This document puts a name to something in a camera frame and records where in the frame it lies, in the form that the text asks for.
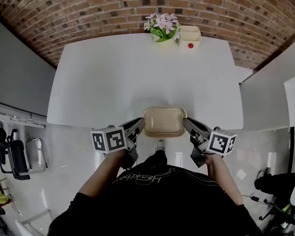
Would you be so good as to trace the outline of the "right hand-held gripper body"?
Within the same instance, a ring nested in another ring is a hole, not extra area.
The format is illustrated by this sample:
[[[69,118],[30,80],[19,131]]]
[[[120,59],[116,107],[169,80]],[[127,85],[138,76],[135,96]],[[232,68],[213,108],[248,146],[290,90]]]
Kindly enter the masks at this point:
[[[194,135],[190,135],[190,142],[194,146],[190,157],[200,168],[205,164],[207,155],[218,154],[223,157],[232,152],[236,138],[237,134],[222,129],[211,131],[208,138],[194,132]]]

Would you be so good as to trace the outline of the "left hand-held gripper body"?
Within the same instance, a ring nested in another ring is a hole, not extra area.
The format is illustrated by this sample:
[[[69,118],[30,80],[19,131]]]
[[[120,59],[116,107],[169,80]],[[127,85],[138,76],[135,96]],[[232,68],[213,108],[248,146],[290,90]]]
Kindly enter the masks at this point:
[[[108,127],[91,131],[91,138],[96,152],[108,155],[124,150],[125,159],[121,168],[132,168],[138,159],[136,144],[126,137],[123,127]]]

